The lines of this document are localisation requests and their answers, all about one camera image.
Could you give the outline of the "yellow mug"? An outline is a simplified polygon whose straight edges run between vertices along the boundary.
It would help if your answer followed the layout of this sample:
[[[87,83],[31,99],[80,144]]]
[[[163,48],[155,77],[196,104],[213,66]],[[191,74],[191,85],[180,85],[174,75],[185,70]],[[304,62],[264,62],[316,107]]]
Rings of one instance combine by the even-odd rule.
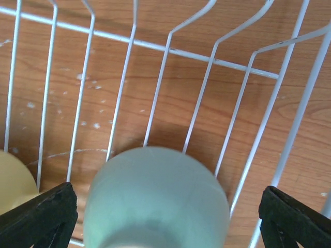
[[[1,150],[1,214],[38,195],[29,169],[14,155]]]

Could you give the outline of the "white wire dish rack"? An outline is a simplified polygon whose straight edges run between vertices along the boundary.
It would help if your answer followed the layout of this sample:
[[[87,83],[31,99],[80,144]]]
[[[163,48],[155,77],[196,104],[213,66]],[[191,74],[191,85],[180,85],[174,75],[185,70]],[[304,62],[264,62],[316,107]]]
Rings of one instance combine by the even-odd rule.
[[[70,247],[102,164],[142,146],[217,175],[225,247],[263,246],[270,184],[330,212],[330,1],[1,1],[1,149],[71,181]]]

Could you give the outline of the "green celadon bowl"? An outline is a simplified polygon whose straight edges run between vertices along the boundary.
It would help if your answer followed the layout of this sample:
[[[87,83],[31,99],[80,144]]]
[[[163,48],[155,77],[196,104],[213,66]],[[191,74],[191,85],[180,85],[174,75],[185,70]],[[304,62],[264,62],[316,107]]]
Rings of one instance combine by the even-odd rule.
[[[140,147],[105,163],[89,189],[85,247],[223,247],[227,196],[199,161],[179,151]]]

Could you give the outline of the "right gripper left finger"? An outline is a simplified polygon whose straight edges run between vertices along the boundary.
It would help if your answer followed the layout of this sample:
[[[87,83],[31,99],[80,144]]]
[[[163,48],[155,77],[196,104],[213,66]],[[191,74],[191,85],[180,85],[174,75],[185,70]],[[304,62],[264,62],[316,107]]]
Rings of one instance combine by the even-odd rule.
[[[1,247],[67,247],[77,196],[64,182],[1,215]]]

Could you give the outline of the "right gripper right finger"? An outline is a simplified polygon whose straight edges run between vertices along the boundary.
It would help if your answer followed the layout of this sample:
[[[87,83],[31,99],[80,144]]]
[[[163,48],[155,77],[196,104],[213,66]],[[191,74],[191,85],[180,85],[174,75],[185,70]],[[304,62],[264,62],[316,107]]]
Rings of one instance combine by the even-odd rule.
[[[259,205],[265,247],[330,247],[330,219],[274,186]]]

